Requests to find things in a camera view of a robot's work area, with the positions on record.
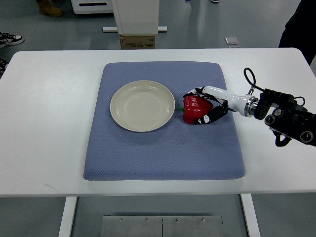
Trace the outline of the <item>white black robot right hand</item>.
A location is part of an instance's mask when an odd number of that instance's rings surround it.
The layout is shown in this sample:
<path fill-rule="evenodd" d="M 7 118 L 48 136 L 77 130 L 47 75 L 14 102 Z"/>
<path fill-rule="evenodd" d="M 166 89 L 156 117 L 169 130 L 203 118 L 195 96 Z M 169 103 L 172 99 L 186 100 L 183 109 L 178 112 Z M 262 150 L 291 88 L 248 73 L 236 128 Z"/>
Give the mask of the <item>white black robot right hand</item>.
<path fill-rule="evenodd" d="M 198 87 L 183 96 L 200 96 L 210 101 L 214 108 L 207 113 L 203 118 L 199 119 L 196 124 L 211 124 L 223 116 L 228 111 L 239 112 L 242 116 L 251 117 L 254 115 L 255 107 L 258 103 L 258 99 L 252 95 L 237 96 L 226 90 L 204 86 Z"/>

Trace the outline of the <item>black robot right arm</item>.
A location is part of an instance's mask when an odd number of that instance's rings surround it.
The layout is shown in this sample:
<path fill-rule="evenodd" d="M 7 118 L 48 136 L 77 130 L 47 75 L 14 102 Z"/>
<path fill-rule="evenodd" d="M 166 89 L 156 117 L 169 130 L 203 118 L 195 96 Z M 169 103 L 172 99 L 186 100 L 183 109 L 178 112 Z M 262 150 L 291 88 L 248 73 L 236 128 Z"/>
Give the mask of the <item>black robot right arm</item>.
<path fill-rule="evenodd" d="M 308 112 L 303 104 L 299 105 L 298 97 L 258 87 L 250 68 L 245 68 L 243 74 L 251 85 L 249 94 L 255 89 L 262 92 L 260 99 L 251 102 L 246 111 L 256 119 L 264 120 L 276 137 L 276 146 L 284 147 L 293 139 L 305 145 L 316 145 L 316 115 Z"/>

